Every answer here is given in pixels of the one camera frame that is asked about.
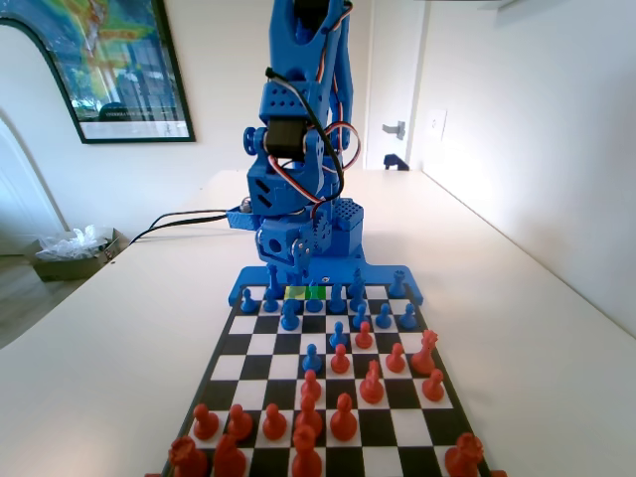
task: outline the red chess piece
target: red chess piece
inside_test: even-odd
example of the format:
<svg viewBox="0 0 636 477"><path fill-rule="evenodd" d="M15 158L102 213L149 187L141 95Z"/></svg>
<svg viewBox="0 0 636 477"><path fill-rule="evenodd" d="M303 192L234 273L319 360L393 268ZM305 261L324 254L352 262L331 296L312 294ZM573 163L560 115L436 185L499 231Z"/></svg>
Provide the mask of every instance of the red chess piece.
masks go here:
<svg viewBox="0 0 636 477"><path fill-rule="evenodd" d="M342 375L349 369L349 358L347 358L347 348L342 343L336 347L336 356L331 359L331 369L334 373Z"/></svg>
<svg viewBox="0 0 636 477"><path fill-rule="evenodd" d="M444 388L441 385L444 374L439 370L433 370L430 378L421 385L421 391L428 400L439 401L444 397Z"/></svg>
<svg viewBox="0 0 636 477"><path fill-rule="evenodd" d="M230 424L228 425L228 433L233 435L237 440L243 440L251 433L253 420L251 415L243 412L240 404L230 407Z"/></svg>
<svg viewBox="0 0 636 477"><path fill-rule="evenodd" d="M444 464L450 477L478 477L479 464L484 458L484 446L470 432L461 434L457 439L457 447L446 451Z"/></svg>
<svg viewBox="0 0 636 477"><path fill-rule="evenodd" d="M338 396L338 410L331 417L331 432L343 442L356 435L358 429L356 417L351 413L352 406L351 397L347 393L342 393Z"/></svg>
<svg viewBox="0 0 636 477"><path fill-rule="evenodd" d="M322 431L322 417L316 411L316 402L311 395L304 395L300 402L300 413L296 416L296 427L309 425L318 436Z"/></svg>
<svg viewBox="0 0 636 477"><path fill-rule="evenodd" d="M385 388L380 383L380 364L373 360L369 363L367 378L360 383L360 396L369 404L376 404L385 395Z"/></svg>
<svg viewBox="0 0 636 477"><path fill-rule="evenodd" d="M435 343L437 343L437 334L434 331L425 330L422 335L421 351L410 358L410 363L417 372L429 375L435 369L431 353L435 349Z"/></svg>
<svg viewBox="0 0 636 477"><path fill-rule="evenodd" d="M242 477L246 466L245 455L237 449L236 438L223 434L213 460L215 477Z"/></svg>
<svg viewBox="0 0 636 477"><path fill-rule="evenodd" d="M267 406L265 414L267 418L262 424L262 433L269 440L278 440L285 433L287 419L278 411L278 406L274 403Z"/></svg>
<svg viewBox="0 0 636 477"><path fill-rule="evenodd" d="M192 437L179 437L168 451L168 461L175 467L175 477L204 477L208 475L206 454L197 449Z"/></svg>
<svg viewBox="0 0 636 477"><path fill-rule="evenodd" d="M198 404L193 412L195 417L194 434L198 439L208 440L219 429L219 417L208 410L205 404Z"/></svg>
<svg viewBox="0 0 636 477"><path fill-rule="evenodd" d="M300 425L294 432L296 457L291 465L292 477L320 477L322 460L314 450L316 433L309 425Z"/></svg>
<svg viewBox="0 0 636 477"><path fill-rule="evenodd" d="M395 343L391 354L387 356L387 368L396 374L401 373L406 367L406 361L401 356L404 354L404 346L401 343Z"/></svg>
<svg viewBox="0 0 636 477"><path fill-rule="evenodd" d="M316 381L316 372L314 370L309 370L305 373L305 382L302 384L300 392L302 395L310 393L316 401L320 398L322 388L320 383Z"/></svg>
<svg viewBox="0 0 636 477"><path fill-rule="evenodd" d="M371 345L374 344L374 339L369 333L371 331L371 325L367 321L363 321L362 325L360 325L360 333L356 335L356 344L359 348L366 350L367 348L371 348Z"/></svg>

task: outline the white table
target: white table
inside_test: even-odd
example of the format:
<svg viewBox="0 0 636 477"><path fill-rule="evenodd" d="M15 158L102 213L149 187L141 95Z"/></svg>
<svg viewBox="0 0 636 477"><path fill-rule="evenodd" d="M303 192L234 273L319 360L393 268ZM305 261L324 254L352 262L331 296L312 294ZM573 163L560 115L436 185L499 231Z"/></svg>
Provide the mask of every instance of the white table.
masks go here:
<svg viewBox="0 0 636 477"><path fill-rule="evenodd" d="M345 191L368 261L419 283L491 468L633 475L634 339L424 175L351 171ZM244 196L223 172L185 208ZM227 224L155 233L0 351L0 475L160 471L249 264L253 233Z"/></svg>

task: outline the wooden floor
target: wooden floor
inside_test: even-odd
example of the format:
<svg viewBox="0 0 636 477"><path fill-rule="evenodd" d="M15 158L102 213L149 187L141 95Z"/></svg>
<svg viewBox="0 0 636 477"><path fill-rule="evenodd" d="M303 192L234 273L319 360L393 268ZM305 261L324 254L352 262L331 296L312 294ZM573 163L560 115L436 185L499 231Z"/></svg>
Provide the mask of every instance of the wooden floor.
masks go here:
<svg viewBox="0 0 636 477"><path fill-rule="evenodd" d="M22 256L0 256L0 349L19 338L85 280L45 283Z"/></svg>

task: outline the door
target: door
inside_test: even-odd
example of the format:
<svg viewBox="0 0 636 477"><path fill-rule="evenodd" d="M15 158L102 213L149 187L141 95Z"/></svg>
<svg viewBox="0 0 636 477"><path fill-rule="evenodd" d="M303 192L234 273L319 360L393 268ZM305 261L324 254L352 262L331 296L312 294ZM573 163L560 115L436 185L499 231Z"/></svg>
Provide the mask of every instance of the door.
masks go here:
<svg viewBox="0 0 636 477"><path fill-rule="evenodd" d="M425 3L374 0L365 167L384 169L385 156L405 162L421 70Z"/></svg>
<svg viewBox="0 0 636 477"><path fill-rule="evenodd" d="M31 162L0 117L0 254L20 254L38 236L63 231Z"/></svg>

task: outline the plastic bag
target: plastic bag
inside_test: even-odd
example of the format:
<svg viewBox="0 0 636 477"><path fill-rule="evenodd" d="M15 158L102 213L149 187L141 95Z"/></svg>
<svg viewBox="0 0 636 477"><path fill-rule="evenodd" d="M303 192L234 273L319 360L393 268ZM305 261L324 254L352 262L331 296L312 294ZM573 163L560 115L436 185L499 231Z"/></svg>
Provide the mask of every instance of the plastic bag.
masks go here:
<svg viewBox="0 0 636 477"><path fill-rule="evenodd" d="M106 227L88 226L83 232L80 229L73 229L73 232L74 238L40 238L42 251L38 251L36 257L43 261L91 258L112 239L112 229Z"/></svg>

